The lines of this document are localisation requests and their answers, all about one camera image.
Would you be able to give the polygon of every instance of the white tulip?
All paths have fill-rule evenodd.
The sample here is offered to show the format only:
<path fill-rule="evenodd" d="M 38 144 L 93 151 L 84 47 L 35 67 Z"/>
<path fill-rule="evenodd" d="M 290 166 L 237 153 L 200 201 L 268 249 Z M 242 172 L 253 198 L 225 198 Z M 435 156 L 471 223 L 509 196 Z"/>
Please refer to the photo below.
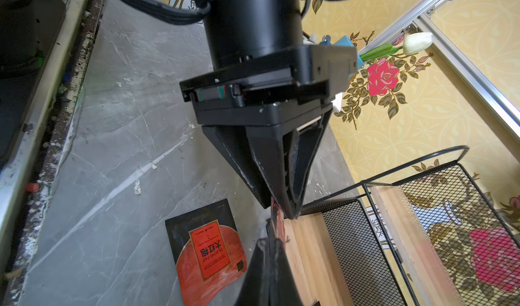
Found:
<path fill-rule="evenodd" d="M 430 32 L 407 34 L 402 42 L 402 51 L 409 56 L 427 49 L 432 43 L 433 34 Z"/>

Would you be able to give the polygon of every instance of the robotic arm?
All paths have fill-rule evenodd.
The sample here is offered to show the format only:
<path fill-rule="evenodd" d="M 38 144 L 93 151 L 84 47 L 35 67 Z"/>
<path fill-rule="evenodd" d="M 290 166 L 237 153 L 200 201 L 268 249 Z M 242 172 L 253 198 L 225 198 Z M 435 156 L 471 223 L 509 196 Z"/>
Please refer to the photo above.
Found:
<path fill-rule="evenodd" d="M 184 101 L 260 204 L 274 199 L 271 219 L 278 206 L 296 218 L 331 102 L 358 69 L 356 49 L 303 45 L 310 0 L 303 11 L 299 0 L 195 0 L 198 10 L 122 1 L 174 25 L 204 21 L 214 71 L 181 82 Z M 257 242 L 237 304 L 301 305 L 275 224 Z"/>

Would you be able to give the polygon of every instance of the wire mesh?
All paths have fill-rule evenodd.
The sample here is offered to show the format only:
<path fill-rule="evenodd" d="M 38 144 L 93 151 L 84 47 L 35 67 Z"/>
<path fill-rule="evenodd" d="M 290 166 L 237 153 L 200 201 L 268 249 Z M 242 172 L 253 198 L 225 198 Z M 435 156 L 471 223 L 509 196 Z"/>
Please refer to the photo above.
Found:
<path fill-rule="evenodd" d="M 406 305 L 361 202 L 322 214 L 354 305 Z"/>
<path fill-rule="evenodd" d="M 466 305 L 520 305 L 520 248 L 462 166 L 401 188 Z"/>

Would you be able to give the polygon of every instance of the metal rail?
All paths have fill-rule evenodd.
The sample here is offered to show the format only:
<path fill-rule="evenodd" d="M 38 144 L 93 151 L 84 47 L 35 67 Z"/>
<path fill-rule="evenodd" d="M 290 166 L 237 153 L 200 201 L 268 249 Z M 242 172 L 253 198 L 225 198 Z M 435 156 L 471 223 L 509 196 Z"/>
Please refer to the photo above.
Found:
<path fill-rule="evenodd" d="M 380 35 L 376 36 L 366 47 L 359 51 L 359 54 L 368 52 L 381 44 L 391 43 L 395 40 L 404 29 L 410 26 L 414 19 L 423 13 L 431 13 L 437 9 L 440 5 L 448 0 L 421 0 L 415 6 L 410 8 L 400 18 L 398 18 L 393 24 L 388 26 Z"/>
<path fill-rule="evenodd" d="M 412 24 L 420 31 L 433 33 L 433 46 L 469 85 L 478 98 L 494 113 L 520 142 L 520 111 L 426 16 L 421 14 Z"/>

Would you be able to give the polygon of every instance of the red rose pattern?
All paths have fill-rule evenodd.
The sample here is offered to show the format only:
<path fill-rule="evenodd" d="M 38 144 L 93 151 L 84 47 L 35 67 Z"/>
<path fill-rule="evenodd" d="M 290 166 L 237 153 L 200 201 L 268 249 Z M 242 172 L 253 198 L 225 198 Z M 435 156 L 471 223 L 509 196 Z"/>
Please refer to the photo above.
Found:
<path fill-rule="evenodd" d="M 506 292 L 520 286 L 520 251 L 504 228 L 470 232 L 477 279 Z"/>
<path fill-rule="evenodd" d="M 370 96 L 385 95 L 389 89 L 394 89 L 399 81 L 399 68 L 385 58 L 374 63 L 367 69 L 367 88 Z"/>
<path fill-rule="evenodd" d="M 509 199 L 509 205 L 513 208 L 513 210 L 520 211 L 520 197 L 512 197 Z"/>

